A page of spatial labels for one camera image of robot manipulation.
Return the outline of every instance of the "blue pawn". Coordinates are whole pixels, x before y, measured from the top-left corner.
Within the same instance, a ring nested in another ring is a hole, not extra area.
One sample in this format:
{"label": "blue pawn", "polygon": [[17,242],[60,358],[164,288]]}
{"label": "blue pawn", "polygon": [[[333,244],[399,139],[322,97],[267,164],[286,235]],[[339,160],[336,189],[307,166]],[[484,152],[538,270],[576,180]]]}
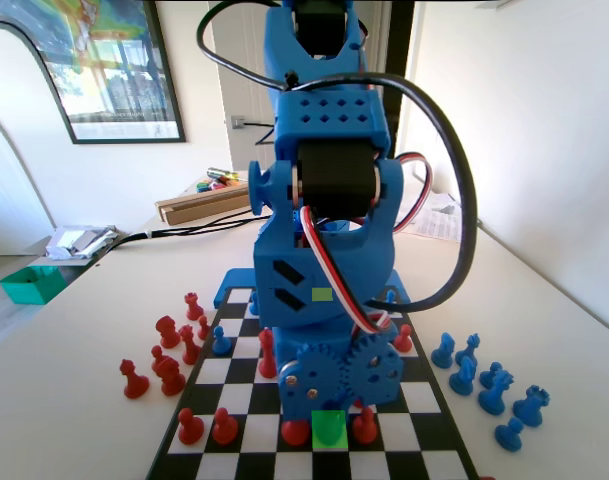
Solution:
{"label": "blue pawn", "polygon": [[493,386],[493,378],[499,370],[502,370],[502,364],[500,362],[493,362],[488,372],[480,373],[480,383],[484,388],[489,389]]}
{"label": "blue pawn", "polygon": [[506,408],[502,400],[504,390],[508,390],[513,383],[513,375],[506,370],[500,370],[493,378],[493,386],[490,390],[482,390],[477,396],[480,406],[491,415],[501,415]]}
{"label": "blue pawn", "polygon": [[513,404],[513,413],[525,425],[539,427],[542,424],[540,408],[547,406],[550,400],[551,397],[546,390],[531,385],[526,390],[526,400],[518,400]]}
{"label": "blue pawn", "polygon": [[455,340],[448,333],[442,334],[440,346],[431,353],[431,361],[436,367],[450,368],[453,365],[453,350],[455,350]]}
{"label": "blue pawn", "polygon": [[464,350],[460,350],[459,352],[457,352],[455,354],[455,361],[457,362],[458,365],[462,364],[462,357],[469,357],[471,359],[471,361],[473,362],[473,365],[475,365],[477,367],[477,358],[475,358],[475,355],[473,354],[473,351],[480,346],[480,337],[479,335],[476,333],[475,335],[471,335],[468,337],[468,340],[466,341],[467,343],[467,347]]}
{"label": "blue pawn", "polygon": [[220,325],[215,327],[213,335],[215,335],[213,353],[215,355],[226,355],[231,350],[231,339],[224,336],[224,329]]}
{"label": "blue pawn", "polygon": [[257,302],[257,292],[251,293],[251,304],[248,307],[248,311],[251,313],[251,315],[260,314],[260,307]]}
{"label": "blue pawn", "polygon": [[475,378],[475,365],[470,358],[462,359],[460,371],[451,375],[448,384],[455,393],[463,396],[470,395],[473,391],[473,379]]}
{"label": "blue pawn", "polygon": [[523,428],[521,420],[513,417],[508,421],[508,426],[498,425],[495,428],[495,440],[509,452],[517,452],[522,448],[520,432]]}

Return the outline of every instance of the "green box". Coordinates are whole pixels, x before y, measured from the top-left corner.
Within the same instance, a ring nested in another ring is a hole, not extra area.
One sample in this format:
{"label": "green box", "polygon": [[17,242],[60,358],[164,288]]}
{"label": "green box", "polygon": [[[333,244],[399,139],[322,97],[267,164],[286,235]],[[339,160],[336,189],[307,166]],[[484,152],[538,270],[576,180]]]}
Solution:
{"label": "green box", "polygon": [[66,288],[57,267],[26,267],[3,278],[0,283],[13,303],[45,305]]}

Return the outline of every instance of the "gear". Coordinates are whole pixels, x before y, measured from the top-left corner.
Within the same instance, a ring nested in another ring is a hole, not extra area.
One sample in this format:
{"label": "gear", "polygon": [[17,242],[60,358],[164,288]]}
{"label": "gear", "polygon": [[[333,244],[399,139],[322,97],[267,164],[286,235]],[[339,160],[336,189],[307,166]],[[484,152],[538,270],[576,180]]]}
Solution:
{"label": "gear", "polygon": [[310,418],[313,410],[333,409],[342,397],[345,366],[325,344],[303,345],[297,360],[278,378],[285,420]]}
{"label": "gear", "polygon": [[387,403],[397,398],[403,362],[384,335],[364,335],[346,357],[344,382],[349,396],[364,405]]}

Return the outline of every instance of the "door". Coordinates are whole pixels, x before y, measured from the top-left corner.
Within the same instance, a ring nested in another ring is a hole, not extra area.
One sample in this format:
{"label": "door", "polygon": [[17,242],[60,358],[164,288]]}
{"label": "door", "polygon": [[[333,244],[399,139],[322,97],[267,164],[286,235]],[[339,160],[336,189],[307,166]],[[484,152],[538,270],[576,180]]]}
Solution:
{"label": "door", "polygon": [[[209,6],[219,2],[209,2]],[[371,71],[384,71],[388,23],[391,2],[354,2],[358,17],[369,30],[365,45]],[[264,73],[264,30],[266,7],[239,4],[224,10],[213,20],[215,51],[218,55],[250,70]],[[245,122],[274,123],[273,109],[266,87],[247,80],[218,66],[231,160],[235,170],[245,171],[251,160],[258,160],[262,170],[275,161],[273,145],[255,143],[269,132],[268,127],[242,126],[234,128],[232,117],[241,116]]]}
{"label": "door", "polygon": [[53,233],[35,188],[0,127],[0,255],[26,255],[26,248]]}

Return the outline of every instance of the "poster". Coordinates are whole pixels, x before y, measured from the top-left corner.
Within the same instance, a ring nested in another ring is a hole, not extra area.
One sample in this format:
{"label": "poster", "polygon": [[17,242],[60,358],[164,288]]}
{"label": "poster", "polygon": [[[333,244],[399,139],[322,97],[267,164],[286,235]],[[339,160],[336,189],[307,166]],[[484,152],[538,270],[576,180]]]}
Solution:
{"label": "poster", "polygon": [[0,0],[0,28],[45,67],[73,143],[185,141],[155,2]]}

